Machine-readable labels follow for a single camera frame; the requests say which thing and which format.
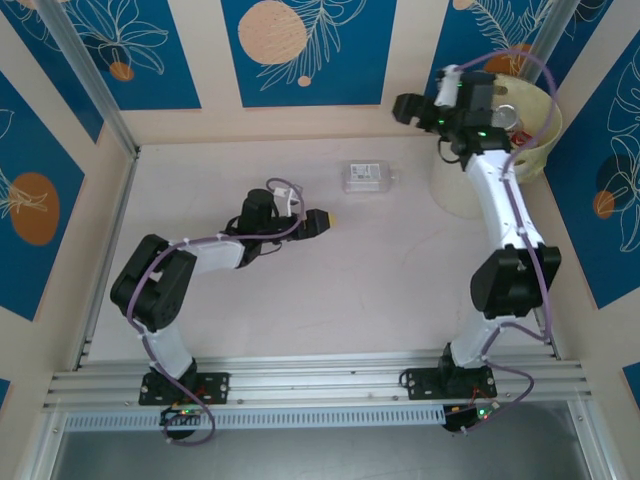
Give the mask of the cream lined waste bin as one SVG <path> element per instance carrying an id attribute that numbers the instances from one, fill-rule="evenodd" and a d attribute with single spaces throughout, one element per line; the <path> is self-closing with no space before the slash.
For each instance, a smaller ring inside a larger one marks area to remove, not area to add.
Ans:
<path id="1" fill-rule="evenodd" d="M 514 105 L 520 115 L 521 125 L 536 143 L 520 153 L 514 161 L 517 181 L 530 183 L 543 171 L 548 155 L 562 131 L 562 114 L 554 108 L 551 124 L 542 127 L 551 108 L 551 97 L 541 88 L 518 78 L 499 74 L 494 82 L 492 109 L 501 104 Z M 510 138 L 515 131 L 507 131 Z M 467 175 L 461 170 L 450 144 L 442 142 L 436 148 L 428 167 L 429 191 L 434 201 L 446 212 L 464 219 L 479 219 L 482 209 L 478 196 Z"/>

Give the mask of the clear flat bottle white label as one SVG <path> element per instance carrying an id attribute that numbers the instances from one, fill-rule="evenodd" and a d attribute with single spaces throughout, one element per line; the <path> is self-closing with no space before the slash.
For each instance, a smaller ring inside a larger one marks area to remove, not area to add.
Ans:
<path id="1" fill-rule="evenodd" d="M 388 161 L 350 160 L 343 163 L 342 190 L 346 194 L 386 193 L 399 181 Z"/>

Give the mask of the aluminium corner post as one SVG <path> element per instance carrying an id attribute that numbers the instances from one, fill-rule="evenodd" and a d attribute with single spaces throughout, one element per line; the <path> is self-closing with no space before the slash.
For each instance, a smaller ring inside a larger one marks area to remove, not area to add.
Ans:
<path id="1" fill-rule="evenodd" d="M 33 0 L 33 2 L 47 30 L 115 139 L 129 157 L 136 161 L 140 147 L 63 7 L 57 0 Z"/>
<path id="2" fill-rule="evenodd" d="M 544 20 L 539 33 L 528 51 L 518 77 L 535 83 L 547 65 L 566 26 L 573 18 L 581 0 L 553 0 L 549 15 Z"/>

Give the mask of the aluminium side rail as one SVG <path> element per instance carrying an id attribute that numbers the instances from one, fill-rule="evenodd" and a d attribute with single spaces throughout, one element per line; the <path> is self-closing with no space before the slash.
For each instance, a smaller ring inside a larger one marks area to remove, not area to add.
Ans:
<path id="1" fill-rule="evenodd" d="M 107 230 L 106 244 L 101 250 L 100 263 L 96 279 L 91 287 L 88 304 L 83 312 L 79 337 L 74 347 L 74 353 L 69 360 L 69 368 L 75 371 L 79 368 L 84 355 L 84 348 L 95 331 L 99 310 L 106 289 L 109 272 L 115 254 L 118 237 L 129 201 L 130 192 L 135 178 L 141 149 L 138 148 L 126 170 L 123 186 L 116 197 L 116 208 Z"/>

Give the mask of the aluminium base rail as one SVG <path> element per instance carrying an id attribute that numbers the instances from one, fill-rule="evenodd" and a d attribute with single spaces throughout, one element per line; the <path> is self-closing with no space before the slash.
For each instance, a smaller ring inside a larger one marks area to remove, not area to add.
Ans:
<path id="1" fill-rule="evenodd" d="M 405 404 L 399 385 L 407 368 L 434 367 L 439 352 L 422 350 L 378 354 L 204 358 L 205 372 L 230 376 L 229 408 L 342 407 Z M 589 386 L 577 360 L 560 360 L 550 347 L 496 347 L 492 359 L 498 397 L 510 401 L 535 380 L 530 401 L 589 398 Z M 85 362 L 76 371 L 54 373 L 46 411 L 134 410 L 148 365 L 144 361 Z"/>

